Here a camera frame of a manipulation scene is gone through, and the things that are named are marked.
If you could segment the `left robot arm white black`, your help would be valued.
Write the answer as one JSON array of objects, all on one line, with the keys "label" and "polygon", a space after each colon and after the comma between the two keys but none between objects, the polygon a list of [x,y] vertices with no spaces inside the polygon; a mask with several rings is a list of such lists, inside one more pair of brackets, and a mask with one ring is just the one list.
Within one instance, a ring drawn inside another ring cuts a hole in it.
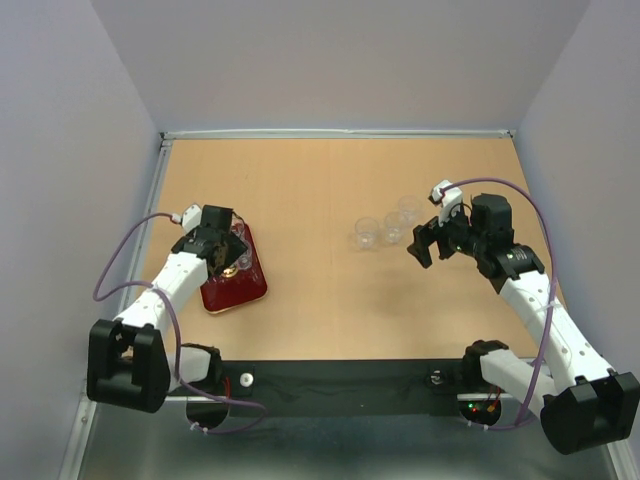
[{"label": "left robot arm white black", "polygon": [[193,204],[168,218],[184,234],[157,276],[137,282],[140,296],[90,329],[86,389],[92,401],[154,413],[180,387],[191,384],[210,394],[222,384],[218,349],[178,340],[169,352],[167,335],[179,332],[177,314],[186,302],[231,267],[247,246],[232,229],[231,208]]}]

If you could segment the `clear glass lone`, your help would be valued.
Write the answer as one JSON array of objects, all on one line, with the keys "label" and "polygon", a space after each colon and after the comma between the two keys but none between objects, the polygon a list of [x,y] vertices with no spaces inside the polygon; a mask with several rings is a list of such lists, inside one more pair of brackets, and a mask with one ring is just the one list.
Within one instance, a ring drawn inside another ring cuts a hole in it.
[{"label": "clear glass lone", "polygon": [[253,249],[251,246],[236,260],[234,265],[240,271],[249,271],[253,267]]}]

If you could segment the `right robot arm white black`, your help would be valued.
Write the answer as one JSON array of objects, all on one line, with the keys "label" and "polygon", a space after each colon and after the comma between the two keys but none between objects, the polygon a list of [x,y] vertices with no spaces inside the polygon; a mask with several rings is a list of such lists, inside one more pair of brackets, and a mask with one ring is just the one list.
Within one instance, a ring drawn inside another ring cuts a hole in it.
[{"label": "right robot arm white black", "polygon": [[423,268],[432,264],[432,245],[440,259],[473,258],[542,355],[528,363],[501,341],[476,341],[462,359],[463,384],[472,390],[490,384],[512,396],[540,421],[561,454],[627,439],[639,407],[639,382],[630,372],[617,372],[581,333],[539,257],[516,242],[507,199],[480,194],[466,210],[460,189],[437,186],[431,200],[441,211],[414,228],[409,253]]}]

